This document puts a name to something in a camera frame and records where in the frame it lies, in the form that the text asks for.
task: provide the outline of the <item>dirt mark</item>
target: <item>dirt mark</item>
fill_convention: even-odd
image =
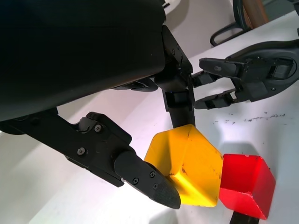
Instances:
[[[285,116],[285,113],[284,114],[280,114],[280,115],[277,115],[277,114],[273,114],[272,116],[270,117],[256,117],[256,118],[251,118],[249,120],[245,119],[244,122],[251,122],[253,120],[259,120],[259,119],[270,119],[270,118],[280,118],[280,117],[284,117]]]

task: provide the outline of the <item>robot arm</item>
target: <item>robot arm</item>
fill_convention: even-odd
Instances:
[[[27,134],[107,182],[120,187],[126,181],[174,209],[180,207],[177,190],[136,155],[128,133],[95,112],[70,124],[56,107],[105,89],[160,87],[173,127],[195,126],[194,108],[261,100],[299,78],[298,40],[260,43],[223,60],[201,59],[203,72],[192,76],[188,58],[163,26],[165,14],[158,0],[97,1],[101,5],[92,0],[4,2],[0,130]],[[64,3],[72,7],[59,11]],[[230,78],[235,88],[195,102],[194,87],[222,77]]]

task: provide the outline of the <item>yellow block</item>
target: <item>yellow block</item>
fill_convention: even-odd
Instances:
[[[223,157],[193,125],[155,135],[144,160],[173,182],[182,204],[216,206]]]

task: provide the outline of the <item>yellow box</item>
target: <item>yellow box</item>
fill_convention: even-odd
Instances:
[[[223,156],[193,125],[155,135],[144,160],[173,182],[182,204],[216,206]]]

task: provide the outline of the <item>red box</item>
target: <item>red box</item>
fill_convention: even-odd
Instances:
[[[224,155],[219,198],[228,209],[266,220],[274,188],[275,179],[262,157]]]

